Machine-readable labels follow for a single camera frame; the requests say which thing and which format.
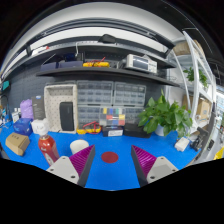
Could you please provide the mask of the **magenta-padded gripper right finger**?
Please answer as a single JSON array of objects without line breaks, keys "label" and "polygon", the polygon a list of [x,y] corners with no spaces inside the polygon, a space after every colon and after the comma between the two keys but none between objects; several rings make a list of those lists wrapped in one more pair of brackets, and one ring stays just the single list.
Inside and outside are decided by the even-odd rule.
[{"label": "magenta-padded gripper right finger", "polygon": [[177,171],[177,168],[166,157],[156,157],[134,145],[131,146],[131,156],[141,187]]}]

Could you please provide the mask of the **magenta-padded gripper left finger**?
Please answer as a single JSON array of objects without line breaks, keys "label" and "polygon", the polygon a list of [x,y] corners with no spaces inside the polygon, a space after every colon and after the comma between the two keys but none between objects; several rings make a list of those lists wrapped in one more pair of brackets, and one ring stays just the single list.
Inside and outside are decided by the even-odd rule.
[{"label": "magenta-padded gripper left finger", "polygon": [[84,187],[95,157],[95,146],[88,146],[74,155],[60,157],[47,171]]}]

